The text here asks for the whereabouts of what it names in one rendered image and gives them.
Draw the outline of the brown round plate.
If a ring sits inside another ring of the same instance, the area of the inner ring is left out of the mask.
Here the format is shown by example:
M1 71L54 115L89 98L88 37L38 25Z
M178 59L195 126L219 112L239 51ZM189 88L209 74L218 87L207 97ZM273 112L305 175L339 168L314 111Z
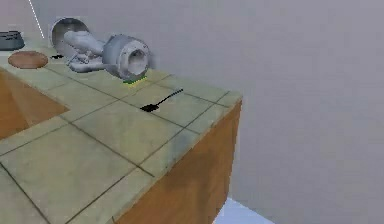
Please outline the brown round plate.
M18 51L8 57L8 63L20 69L38 69L48 63L48 57L37 51Z

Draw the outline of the black food turner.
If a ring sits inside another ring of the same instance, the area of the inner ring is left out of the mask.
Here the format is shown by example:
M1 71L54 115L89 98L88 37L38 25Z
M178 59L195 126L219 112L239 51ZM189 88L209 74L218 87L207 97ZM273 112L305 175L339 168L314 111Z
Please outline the black food turner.
M175 92L173 92L172 94L168 95L167 97L165 97L164 99L160 100L159 102L157 102L156 104L147 104L145 106L142 106L140 109L142 111L145 111L145 112L153 112L155 110L157 110L159 108L159 105L163 102L165 102L166 100L168 100L169 98L183 92L184 90L183 89L179 89Z

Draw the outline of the tiled kitchen counter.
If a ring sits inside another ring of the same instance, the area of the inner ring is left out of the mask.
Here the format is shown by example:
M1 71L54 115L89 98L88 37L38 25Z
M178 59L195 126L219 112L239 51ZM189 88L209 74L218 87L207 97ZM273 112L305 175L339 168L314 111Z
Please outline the tiled kitchen counter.
M128 85L26 46L49 61L18 69L0 53L0 224L213 224L229 191L238 92L156 70Z

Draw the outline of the green yellow sponge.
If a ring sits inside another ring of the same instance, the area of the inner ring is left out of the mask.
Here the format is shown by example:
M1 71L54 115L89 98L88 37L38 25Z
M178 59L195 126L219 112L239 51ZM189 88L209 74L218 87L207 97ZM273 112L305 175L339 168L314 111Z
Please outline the green yellow sponge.
M138 82L140 82L142 80L145 80L146 78L147 78L147 76L143 76L143 77L141 77L141 78L139 78L138 80L135 80L135 81L133 81L133 80L124 80L123 83L124 84L128 84L128 85L133 85L133 84L138 83Z

